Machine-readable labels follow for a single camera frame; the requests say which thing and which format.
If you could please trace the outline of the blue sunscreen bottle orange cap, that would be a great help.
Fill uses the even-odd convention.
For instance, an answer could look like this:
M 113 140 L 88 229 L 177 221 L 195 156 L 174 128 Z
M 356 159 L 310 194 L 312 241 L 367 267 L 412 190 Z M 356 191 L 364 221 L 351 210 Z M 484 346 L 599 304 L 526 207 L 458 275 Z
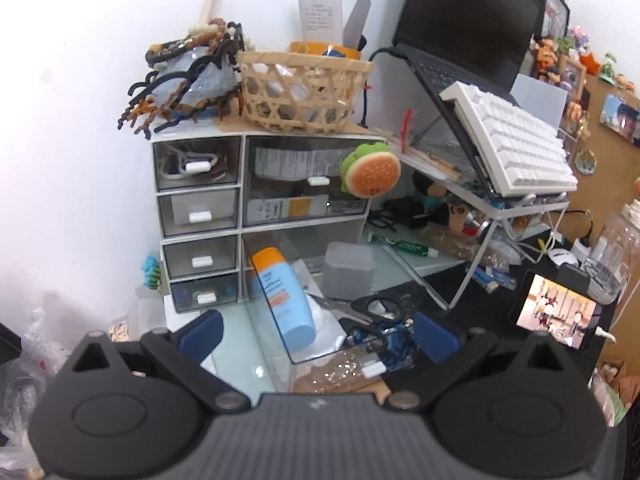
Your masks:
M 271 313 L 289 352 L 314 342 L 316 328 L 302 285 L 288 260 L 277 247 L 266 247 L 252 255 Z

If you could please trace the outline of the white drawer organizer cabinet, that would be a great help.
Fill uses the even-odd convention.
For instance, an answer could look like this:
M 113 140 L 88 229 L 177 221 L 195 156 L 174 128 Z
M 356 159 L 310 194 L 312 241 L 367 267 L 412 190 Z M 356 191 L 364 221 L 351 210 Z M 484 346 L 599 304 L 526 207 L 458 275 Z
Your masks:
M 178 313 L 247 295 L 250 256 L 277 245 L 318 273 L 329 243 L 357 243 L 370 203 L 342 189 L 343 160 L 377 136 L 195 126 L 152 141 L 165 304 Z

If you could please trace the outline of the blue white eraser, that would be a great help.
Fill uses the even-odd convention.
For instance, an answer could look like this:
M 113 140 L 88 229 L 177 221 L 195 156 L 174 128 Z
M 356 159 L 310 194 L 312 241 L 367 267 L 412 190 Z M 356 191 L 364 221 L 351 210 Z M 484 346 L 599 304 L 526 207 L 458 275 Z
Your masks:
M 487 274 L 480 266 L 474 270 L 472 279 L 488 294 L 492 294 L 499 288 L 499 284 L 495 279 Z

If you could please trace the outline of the green toothpaste tube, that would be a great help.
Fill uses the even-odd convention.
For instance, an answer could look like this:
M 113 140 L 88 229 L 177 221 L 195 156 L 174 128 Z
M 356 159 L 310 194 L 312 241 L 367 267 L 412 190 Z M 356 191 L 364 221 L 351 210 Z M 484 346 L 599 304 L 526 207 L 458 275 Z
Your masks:
M 373 232 L 367 234 L 367 242 L 382 243 L 400 252 L 406 252 L 407 254 L 423 258 L 437 258 L 439 256 L 439 252 L 435 248 L 429 248 L 415 242 L 407 242 L 406 240 L 396 240 L 396 238 L 390 238 Z

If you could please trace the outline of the brown granola snack bag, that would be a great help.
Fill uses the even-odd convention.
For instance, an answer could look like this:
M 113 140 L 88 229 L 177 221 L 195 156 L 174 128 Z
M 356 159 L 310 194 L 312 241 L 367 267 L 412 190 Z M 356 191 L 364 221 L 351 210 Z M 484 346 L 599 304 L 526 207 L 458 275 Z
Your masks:
M 418 234 L 418 240 L 429 248 L 437 249 L 448 256 L 472 262 L 480 253 L 480 244 L 473 237 L 450 231 L 439 224 L 429 223 Z M 508 260 L 500 252 L 487 247 L 480 258 L 481 266 L 503 266 Z

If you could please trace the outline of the brown cardboard sheet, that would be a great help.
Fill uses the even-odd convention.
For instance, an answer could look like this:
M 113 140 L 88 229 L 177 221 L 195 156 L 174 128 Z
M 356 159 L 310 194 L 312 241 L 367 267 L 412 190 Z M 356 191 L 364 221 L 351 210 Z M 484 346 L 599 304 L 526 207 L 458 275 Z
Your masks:
M 303 366 L 288 391 L 296 394 L 374 393 L 378 400 L 389 393 L 378 370 L 382 363 L 363 362 L 355 352 L 340 351 L 316 364 Z

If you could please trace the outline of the grey square box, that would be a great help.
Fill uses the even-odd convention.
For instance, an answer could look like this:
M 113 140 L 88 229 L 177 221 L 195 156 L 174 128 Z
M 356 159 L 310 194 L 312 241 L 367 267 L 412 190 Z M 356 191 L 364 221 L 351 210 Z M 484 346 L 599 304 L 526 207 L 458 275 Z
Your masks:
M 356 300 L 369 296 L 375 274 L 373 249 L 332 242 L 324 256 L 321 291 L 330 299 Z

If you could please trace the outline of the white metal laptop stand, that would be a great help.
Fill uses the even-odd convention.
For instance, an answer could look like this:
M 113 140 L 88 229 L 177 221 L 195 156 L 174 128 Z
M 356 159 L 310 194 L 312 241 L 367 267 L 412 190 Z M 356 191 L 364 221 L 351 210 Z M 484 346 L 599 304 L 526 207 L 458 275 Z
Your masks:
M 552 195 L 547 198 L 527 195 L 518 198 L 515 203 L 508 204 L 511 205 L 511 208 L 494 207 L 489 200 L 477 196 L 469 188 L 463 186 L 459 182 L 457 171 L 454 171 L 454 167 L 448 165 L 446 160 L 438 158 L 431 152 L 424 153 L 412 148 L 406 141 L 401 140 L 402 134 L 400 133 L 393 133 L 382 128 L 374 128 L 373 131 L 388 142 L 392 151 L 403 164 L 419 171 L 425 177 L 431 178 L 436 184 L 446 188 L 448 193 L 461 200 L 462 206 L 465 206 L 468 210 L 462 217 L 463 224 L 465 226 L 475 226 L 478 229 L 476 239 L 480 242 L 480 248 L 477 249 L 474 258 L 471 260 L 470 268 L 464 274 L 452 299 L 447 301 L 431 284 L 424 284 L 426 291 L 439 307 L 449 311 L 459 303 L 465 289 L 471 283 L 475 269 L 480 265 L 489 248 L 490 241 L 495 238 L 498 229 L 503 229 L 506 233 L 506 242 L 509 246 L 524 260 L 533 264 L 540 263 L 548 255 L 549 250 L 554 247 L 556 230 L 560 226 L 568 206 L 570 206 L 566 193 Z M 548 237 L 542 248 L 523 243 L 522 237 L 524 233 L 518 236 L 512 226 L 512 220 L 514 219 L 538 216 L 547 218 L 544 228 L 549 229 Z

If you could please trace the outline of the white mechanical keyboard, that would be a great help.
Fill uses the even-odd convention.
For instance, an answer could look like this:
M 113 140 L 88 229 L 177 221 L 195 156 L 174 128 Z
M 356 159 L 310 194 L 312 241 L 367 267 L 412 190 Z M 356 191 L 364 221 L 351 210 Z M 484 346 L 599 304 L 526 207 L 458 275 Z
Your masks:
M 546 122 L 472 84 L 456 81 L 439 93 L 454 106 L 502 197 L 573 193 L 578 181 L 563 142 Z

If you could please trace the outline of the pile of hair claw clips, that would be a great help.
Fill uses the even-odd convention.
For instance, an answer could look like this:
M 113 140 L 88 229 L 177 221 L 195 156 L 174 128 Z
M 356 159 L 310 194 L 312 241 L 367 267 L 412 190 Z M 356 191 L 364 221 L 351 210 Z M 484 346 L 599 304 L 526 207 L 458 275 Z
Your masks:
M 238 58 L 247 47 L 242 25 L 223 18 L 196 25 L 177 40 L 152 44 L 144 56 L 149 71 L 129 87 L 117 127 L 129 126 L 151 139 L 180 122 L 241 114 Z

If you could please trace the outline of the woven bamboo basket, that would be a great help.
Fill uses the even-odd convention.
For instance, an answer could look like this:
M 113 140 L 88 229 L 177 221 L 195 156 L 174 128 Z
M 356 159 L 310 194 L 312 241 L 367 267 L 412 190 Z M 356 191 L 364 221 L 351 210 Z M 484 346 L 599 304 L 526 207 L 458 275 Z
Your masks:
M 238 54 L 243 115 L 269 131 L 345 129 L 373 70 L 366 61 L 292 52 Z

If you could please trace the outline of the yellow cartoon pen cup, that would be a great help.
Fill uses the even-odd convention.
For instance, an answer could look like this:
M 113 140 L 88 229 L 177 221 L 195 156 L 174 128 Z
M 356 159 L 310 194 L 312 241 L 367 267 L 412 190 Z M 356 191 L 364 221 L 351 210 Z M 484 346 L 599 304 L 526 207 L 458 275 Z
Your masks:
M 341 46 L 340 44 L 327 44 L 319 41 L 292 41 L 290 43 L 292 53 L 334 56 L 334 58 L 349 58 L 359 61 L 361 53 L 352 48 Z

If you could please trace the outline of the black laptop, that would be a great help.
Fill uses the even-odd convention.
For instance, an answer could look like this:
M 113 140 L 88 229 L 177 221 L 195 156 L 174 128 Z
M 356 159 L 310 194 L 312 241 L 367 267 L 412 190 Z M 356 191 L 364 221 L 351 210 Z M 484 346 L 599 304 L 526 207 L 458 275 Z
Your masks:
M 480 152 L 439 93 L 464 82 L 515 104 L 511 89 L 538 13 L 537 0 L 405 0 L 392 40 L 495 200 L 501 196 Z

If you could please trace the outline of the white remote control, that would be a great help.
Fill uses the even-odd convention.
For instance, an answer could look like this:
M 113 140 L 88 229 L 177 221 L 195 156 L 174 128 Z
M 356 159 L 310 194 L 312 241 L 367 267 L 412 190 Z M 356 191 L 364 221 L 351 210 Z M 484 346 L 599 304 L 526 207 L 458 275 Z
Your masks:
M 343 43 L 342 0 L 298 0 L 304 41 Z

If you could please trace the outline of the black handled scissors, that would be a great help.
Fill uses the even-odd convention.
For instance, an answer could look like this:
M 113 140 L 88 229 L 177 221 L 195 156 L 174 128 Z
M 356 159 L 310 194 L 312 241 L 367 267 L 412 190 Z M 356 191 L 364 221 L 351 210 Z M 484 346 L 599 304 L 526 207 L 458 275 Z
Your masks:
M 321 298 L 310 295 L 324 310 L 337 319 L 346 336 L 342 349 L 382 339 L 388 332 L 403 326 L 407 317 L 406 308 L 392 296 L 374 294 L 352 301 Z

